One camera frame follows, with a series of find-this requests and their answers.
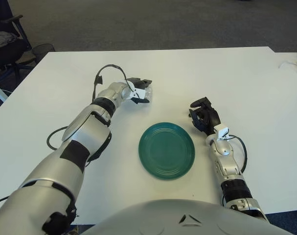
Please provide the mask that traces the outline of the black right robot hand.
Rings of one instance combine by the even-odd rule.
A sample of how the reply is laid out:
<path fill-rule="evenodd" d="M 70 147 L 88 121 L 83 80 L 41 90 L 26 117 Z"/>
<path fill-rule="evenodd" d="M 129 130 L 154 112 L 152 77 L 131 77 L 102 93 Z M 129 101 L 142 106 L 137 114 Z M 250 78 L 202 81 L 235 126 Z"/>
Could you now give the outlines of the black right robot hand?
<path fill-rule="evenodd" d="M 190 104 L 189 117 L 194 127 L 207 136 L 214 134 L 214 127 L 221 123 L 217 111 L 211 106 L 207 97 Z"/>

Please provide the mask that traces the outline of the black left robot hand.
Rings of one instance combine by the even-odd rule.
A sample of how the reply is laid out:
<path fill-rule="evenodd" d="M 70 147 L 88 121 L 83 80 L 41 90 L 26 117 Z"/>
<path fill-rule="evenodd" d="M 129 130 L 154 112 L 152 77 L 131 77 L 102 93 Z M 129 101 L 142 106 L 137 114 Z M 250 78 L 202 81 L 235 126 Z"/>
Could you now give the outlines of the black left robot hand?
<path fill-rule="evenodd" d="M 127 97 L 135 104 L 149 104 L 152 102 L 153 89 L 151 86 L 152 81 L 140 78 L 128 78 L 128 85 L 130 88 L 130 94 Z"/>

